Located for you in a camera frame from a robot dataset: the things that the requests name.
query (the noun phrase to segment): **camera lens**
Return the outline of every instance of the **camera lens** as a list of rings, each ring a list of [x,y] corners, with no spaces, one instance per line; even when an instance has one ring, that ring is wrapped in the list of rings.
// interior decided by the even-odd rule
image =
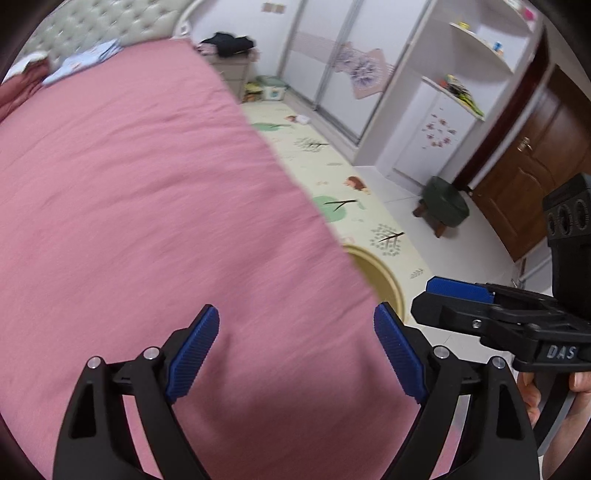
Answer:
[[[570,235],[571,219],[569,209],[566,205],[563,205],[558,209],[558,222],[562,233]]]
[[[585,205],[584,201],[577,200],[577,203],[574,206],[574,214],[577,220],[577,226],[581,230],[585,230],[589,224],[589,211],[587,210],[587,205]]]
[[[552,236],[556,233],[556,224],[554,223],[554,217],[552,215],[548,215],[548,231]]]

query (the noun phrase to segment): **bed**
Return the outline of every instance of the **bed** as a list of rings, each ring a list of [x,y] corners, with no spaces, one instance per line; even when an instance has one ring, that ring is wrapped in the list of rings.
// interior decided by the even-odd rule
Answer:
[[[128,48],[0,124],[0,413],[51,479],[87,359],[132,358],[211,303],[220,334],[174,407],[210,476],[380,478],[418,406],[374,335],[370,288],[182,38],[198,5],[70,0],[24,46],[54,68],[116,35]]]

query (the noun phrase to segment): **cabinet door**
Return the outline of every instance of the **cabinet door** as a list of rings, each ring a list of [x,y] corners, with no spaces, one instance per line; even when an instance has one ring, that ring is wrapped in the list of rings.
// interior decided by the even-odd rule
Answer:
[[[365,0],[330,75],[320,106],[355,140],[387,88],[427,0]]]
[[[353,2],[316,0],[308,1],[304,7],[282,78],[312,102],[316,101],[324,71]]]
[[[394,168],[426,185],[442,170],[475,122],[473,115],[440,93]]]

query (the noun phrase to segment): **tufted headboard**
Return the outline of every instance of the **tufted headboard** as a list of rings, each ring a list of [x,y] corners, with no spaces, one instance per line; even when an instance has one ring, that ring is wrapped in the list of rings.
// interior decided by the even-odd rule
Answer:
[[[15,61],[36,50],[49,52],[52,69],[77,51],[118,38],[123,46],[180,37],[204,0],[66,0],[39,24]]]

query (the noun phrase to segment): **screw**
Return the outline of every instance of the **screw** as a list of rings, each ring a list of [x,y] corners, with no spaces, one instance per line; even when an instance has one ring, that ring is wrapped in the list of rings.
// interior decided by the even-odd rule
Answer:
[[[436,346],[433,349],[433,353],[437,358],[440,358],[441,360],[445,360],[449,356],[449,350],[444,346]]]
[[[102,362],[102,360],[100,359],[99,356],[94,356],[90,360],[88,360],[86,365],[88,366],[88,368],[95,369],[96,367],[98,367],[100,365],[101,362]]]
[[[507,364],[507,362],[505,362],[505,359],[500,356],[495,356],[492,359],[493,367],[498,368],[499,370],[502,370],[503,368],[505,368],[506,364]]]
[[[158,355],[160,355],[160,348],[151,346],[144,350],[144,358],[146,360],[154,360]]]

